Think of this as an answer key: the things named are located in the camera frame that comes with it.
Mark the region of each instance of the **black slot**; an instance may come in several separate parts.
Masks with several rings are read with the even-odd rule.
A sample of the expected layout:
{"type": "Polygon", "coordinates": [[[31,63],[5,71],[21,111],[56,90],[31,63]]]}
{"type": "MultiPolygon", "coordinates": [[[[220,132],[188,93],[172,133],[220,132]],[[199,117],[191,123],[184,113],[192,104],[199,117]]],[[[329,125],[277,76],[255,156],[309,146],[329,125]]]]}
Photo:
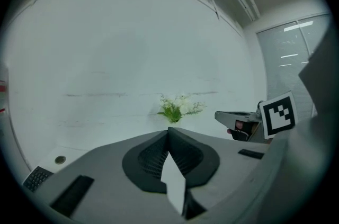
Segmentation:
{"type": "Polygon", "coordinates": [[[79,176],[51,205],[51,207],[64,216],[70,217],[93,182],[94,179],[90,177],[79,176]]]}
{"type": "Polygon", "coordinates": [[[246,149],[242,149],[238,153],[245,155],[245,156],[248,156],[248,157],[256,158],[256,159],[261,159],[264,156],[263,153],[258,153],[256,151],[246,150],[246,149]]]}

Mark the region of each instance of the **flower arrangement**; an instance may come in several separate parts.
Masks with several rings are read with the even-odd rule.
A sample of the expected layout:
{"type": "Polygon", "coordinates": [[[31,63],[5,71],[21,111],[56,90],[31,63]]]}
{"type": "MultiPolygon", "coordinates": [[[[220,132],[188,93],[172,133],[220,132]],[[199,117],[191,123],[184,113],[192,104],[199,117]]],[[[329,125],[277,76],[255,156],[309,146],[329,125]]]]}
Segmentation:
{"type": "Polygon", "coordinates": [[[160,102],[163,111],[158,114],[167,117],[170,123],[178,122],[185,115],[198,114],[205,107],[201,102],[192,104],[185,95],[177,96],[174,100],[161,95],[160,102]]]}

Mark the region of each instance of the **black vent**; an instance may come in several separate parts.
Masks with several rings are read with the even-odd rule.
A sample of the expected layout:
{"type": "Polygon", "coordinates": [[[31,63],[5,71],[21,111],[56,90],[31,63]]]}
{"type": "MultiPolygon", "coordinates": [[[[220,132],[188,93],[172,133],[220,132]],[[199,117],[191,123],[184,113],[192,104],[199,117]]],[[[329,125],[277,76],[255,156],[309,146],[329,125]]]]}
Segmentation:
{"type": "Polygon", "coordinates": [[[156,179],[161,179],[165,160],[168,155],[167,135],[143,150],[138,161],[142,169],[156,179]]]}
{"type": "Polygon", "coordinates": [[[203,160],[203,153],[196,146],[178,135],[170,135],[171,155],[182,175],[196,168],[203,160]]]}
{"type": "Polygon", "coordinates": [[[220,164],[210,146],[169,128],[130,149],[123,157],[122,168],[140,189],[166,193],[166,184],[160,179],[168,152],[185,177],[187,189],[206,184],[220,164]]]}

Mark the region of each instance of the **ceiling light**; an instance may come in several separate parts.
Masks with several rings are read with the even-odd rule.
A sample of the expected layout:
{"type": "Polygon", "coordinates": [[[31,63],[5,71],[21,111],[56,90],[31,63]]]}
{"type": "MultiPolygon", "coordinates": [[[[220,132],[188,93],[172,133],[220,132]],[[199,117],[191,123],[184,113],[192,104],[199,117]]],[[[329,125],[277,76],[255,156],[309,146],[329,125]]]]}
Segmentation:
{"type": "Polygon", "coordinates": [[[297,55],[298,55],[297,53],[294,53],[294,54],[292,54],[292,55],[282,56],[282,57],[280,57],[280,58],[284,58],[284,57],[294,57],[294,56],[297,56],[297,55]]]}
{"type": "Polygon", "coordinates": [[[312,24],[313,24],[313,21],[310,21],[310,22],[307,22],[307,23],[302,23],[302,24],[292,25],[292,26],[284,28],[284,32],[290,31],[290,30],[293,30],[293,29],[296,29],[296,28],[300,28],[300,27],[309,26],[309,25],[312,25],[312,24]]]}

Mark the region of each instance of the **round hole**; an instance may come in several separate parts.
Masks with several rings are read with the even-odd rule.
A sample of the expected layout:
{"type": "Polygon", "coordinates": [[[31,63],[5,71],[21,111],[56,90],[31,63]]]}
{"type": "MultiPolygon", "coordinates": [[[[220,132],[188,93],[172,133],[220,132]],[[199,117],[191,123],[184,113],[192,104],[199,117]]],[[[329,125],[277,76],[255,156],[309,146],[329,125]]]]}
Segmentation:
{"type": "Polygon", "coordinates": [[[54,162],[57,165],[61,165],[66,161],[66,157],[65,156],[58,156],[57,158],[55,158],[54,162]]]}

